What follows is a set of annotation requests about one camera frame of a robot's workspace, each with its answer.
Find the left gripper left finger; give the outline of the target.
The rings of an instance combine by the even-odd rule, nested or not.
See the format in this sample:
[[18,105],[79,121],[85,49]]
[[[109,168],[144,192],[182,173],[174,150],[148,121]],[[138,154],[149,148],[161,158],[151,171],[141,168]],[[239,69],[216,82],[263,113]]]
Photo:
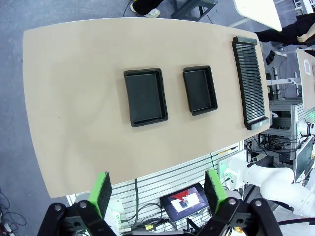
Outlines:
[[38,231],[39,236],[74,236],[87,232],[91,236],[114,236],[104,217],[112,194],[108,172],[98,178],[87,200],[66,207],[62,203],[49,205]]

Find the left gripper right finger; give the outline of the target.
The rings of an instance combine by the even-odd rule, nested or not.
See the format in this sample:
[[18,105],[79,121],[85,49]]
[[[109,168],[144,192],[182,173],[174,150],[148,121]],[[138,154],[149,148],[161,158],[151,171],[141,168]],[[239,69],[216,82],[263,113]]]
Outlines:
[[212,217],[200,230],[202,236],[223,236],[235,227],[247,236],[282,235],[266,200],[254,199],[247,203],[228,197],[215,170],[205,172],[204,192]]

